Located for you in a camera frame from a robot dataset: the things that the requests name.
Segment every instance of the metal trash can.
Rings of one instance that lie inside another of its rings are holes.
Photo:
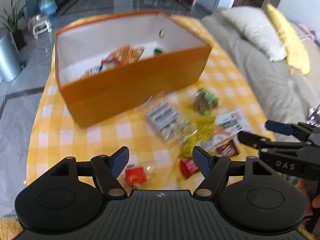
[[[21,60],[9,32],[0,32],[0,76],[4,82],[14,80],[19,73]]]

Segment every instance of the human hand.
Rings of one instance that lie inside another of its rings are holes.
[[[312,201],[307,193],[306,180],[300,179],[300,182],[297,186],[298,190],[306,197],[307,200],[307,212],[305,216],[313,215],[312,208],[320,208],[320,195],[316,196]]]

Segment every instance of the orange box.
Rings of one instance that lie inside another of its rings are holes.
[[[124,45],[145,50],[132,64],[82,78],[86,70],[99,66],[110,52]],[[155,47],[164,53],[154,56]],[[57,31],[56,81],[75,122],[88,127],[136,107],[150,96],[196,83],[211,49],[159,11],[106,15]]]

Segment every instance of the floor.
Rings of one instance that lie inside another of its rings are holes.
[[[28,45],[20,57],[26,67],[10,84],[0,84],[0,217],[15,216],[15,197],[25,187],[30,133],[50,73],[56,30],[82,17],[144,9],[199,19],[209,14],[175,0],[72,0],[52,21],[52,33],[40,34],[37,40],[25,36]]]
[[[261,7],[263,4],[263,0],[235,0],[233,3],[234,6],[253,6],[253,7]]]

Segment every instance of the yellow pillow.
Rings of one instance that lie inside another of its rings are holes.
[[[289,67],[299,70],[302,74],[308,74],[310,72],[309,55],[296,31],[283,14],[273,5],[268,4],[266,6],[266,12],[275,26],[287,52],[287,57],[284,59],[284,62],[286,62]]]

